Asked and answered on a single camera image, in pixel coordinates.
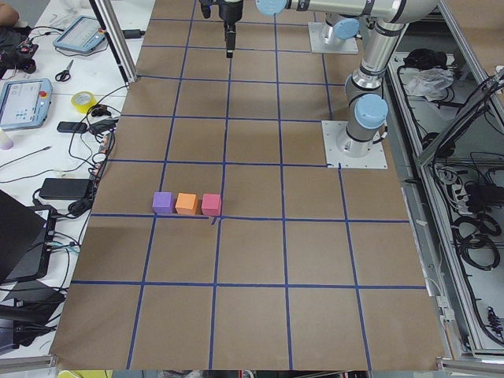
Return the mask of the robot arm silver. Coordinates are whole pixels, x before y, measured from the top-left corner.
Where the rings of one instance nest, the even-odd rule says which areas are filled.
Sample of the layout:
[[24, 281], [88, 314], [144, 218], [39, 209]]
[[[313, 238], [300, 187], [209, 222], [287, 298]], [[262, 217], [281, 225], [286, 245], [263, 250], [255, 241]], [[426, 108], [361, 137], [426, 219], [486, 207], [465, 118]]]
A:
[[361, 26], [360, 19], [374, 22], [360, 65], [349, 72], [345, 93], [349, 120], [335, 138], [341, 153], [363, 158], [376, 143], [377, 131], [388, 115], [388, 104], [380, 96], [382, 78], [407, 26], [426, 17], [437, 1], [256, 1], [264, 15], [275, 16], [284, 10], [322, 12], [325, 25], [320, 40], [327, 46], [352, 39]]

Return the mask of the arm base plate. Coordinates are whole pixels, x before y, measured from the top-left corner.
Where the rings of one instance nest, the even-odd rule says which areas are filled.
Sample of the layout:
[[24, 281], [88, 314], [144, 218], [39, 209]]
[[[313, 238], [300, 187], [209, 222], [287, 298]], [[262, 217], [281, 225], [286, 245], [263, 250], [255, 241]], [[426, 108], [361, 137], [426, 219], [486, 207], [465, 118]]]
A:
[[357, 142], [347, 134], [346, 121], [323, 120], [326, 165], [334, 169], [387, 169], [382, 143]]
[[312, 53], [319, 54], [357, 54], [355, 39], [359, 29], [357, 19], [345, 19], [333, 26], [327, 23], [308, 23]]

